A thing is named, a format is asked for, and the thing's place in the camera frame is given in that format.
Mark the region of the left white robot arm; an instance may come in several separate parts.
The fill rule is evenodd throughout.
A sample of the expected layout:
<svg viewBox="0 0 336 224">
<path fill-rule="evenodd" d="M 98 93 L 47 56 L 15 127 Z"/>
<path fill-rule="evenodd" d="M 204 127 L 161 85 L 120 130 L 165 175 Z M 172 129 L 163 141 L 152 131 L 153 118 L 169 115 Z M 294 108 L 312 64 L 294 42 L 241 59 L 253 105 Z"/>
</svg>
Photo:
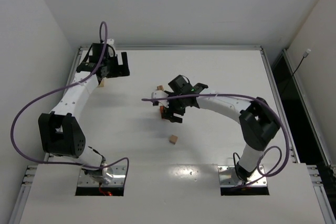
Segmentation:
<svg viewBox="0 0 336 224">
<path fill-rule="evenodd" d="M 118 62 L 112 45 L 93 43 L 76 69 L 73 86 L 49 113 L 38 119 L 44 152 L 79 163 L 84 173 L 95 179 L 106 177 L 107 162 L 87 144 L 78 121 L 90 95 L 105 78 L 130 75 L 126 52 L 121 53 L 121 60 Z"/>
</svg>

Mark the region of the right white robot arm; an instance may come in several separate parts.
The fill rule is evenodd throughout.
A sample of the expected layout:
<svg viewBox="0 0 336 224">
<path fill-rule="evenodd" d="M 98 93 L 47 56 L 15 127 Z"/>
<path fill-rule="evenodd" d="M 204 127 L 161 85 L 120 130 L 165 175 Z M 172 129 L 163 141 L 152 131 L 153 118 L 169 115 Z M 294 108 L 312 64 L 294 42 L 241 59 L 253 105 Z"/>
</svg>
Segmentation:
<svg viewBox="0 0 336 224">
<path fill-rule="evenodd" d="M 280 129 L 273 114 L 257 101 L 221 97 L 202 83 L 193 86 L 182 75 L 169 82 L 169 86 L 171 92 L 158 90 L 152 95 L 163 99 L 159 101 L 163 119 L 182 123 L 182 118 L 175 115 L 184 115 L 186 107 L 196 107 L 219 113 L 240 125 L 246 145 L 235 164 L 235 172 L 239 180 L 247 182 L 258 167 L 267 145 Z"/>
</svg>

